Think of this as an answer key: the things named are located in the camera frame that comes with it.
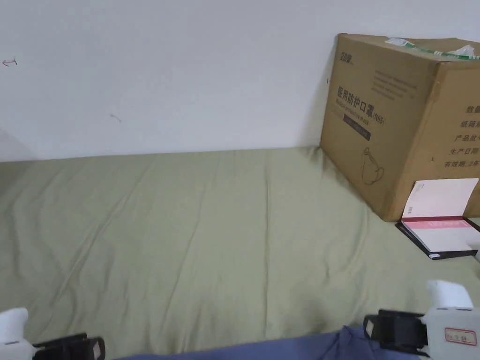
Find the wall mark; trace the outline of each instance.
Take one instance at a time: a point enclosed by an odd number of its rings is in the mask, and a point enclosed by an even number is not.
[[[116,116],[116,115],[114,115],[114,114],[110,114],[110,117],[111,117],[111,118],[114,118],[114,119],[117,119],[118,122],[121,124],[121,119],[120,119],[118,116]]]
[[[10,60],[10,61],[7,61],[7,60],[4,60],[1,62],[3,65],[5,65],[6,67],[10,67],[9,64],[15,64],[15,65],[18,65],[17,64],[17,60],[15,60],[15,58],[13,58],[13,60]]]

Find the notebook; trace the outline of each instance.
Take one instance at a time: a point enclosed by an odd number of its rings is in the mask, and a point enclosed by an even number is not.
[[[431,259],[475,255],[480,232],[463,213],[478,180],[417,181],[397,228]]]

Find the bed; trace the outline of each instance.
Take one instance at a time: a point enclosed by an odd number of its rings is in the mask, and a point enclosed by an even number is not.
[[[339,330],[424,312],[428,279],[480,304],[474,258],[429,260],[320,149],[0,164],[0,310],[32,342],[86,331],[108,358]]]

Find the blue clothing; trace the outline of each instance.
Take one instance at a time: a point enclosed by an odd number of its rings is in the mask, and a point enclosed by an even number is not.
[[[365,339],[361,327],[336,333],[245,344],[177,355],[135,355],[122,360],[418,360],[417,356],[380,349]]]

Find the white paper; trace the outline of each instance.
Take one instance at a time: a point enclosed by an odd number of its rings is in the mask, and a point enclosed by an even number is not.
[[[402,218],[462,216],[478,181],[478,178],[417,181]]]

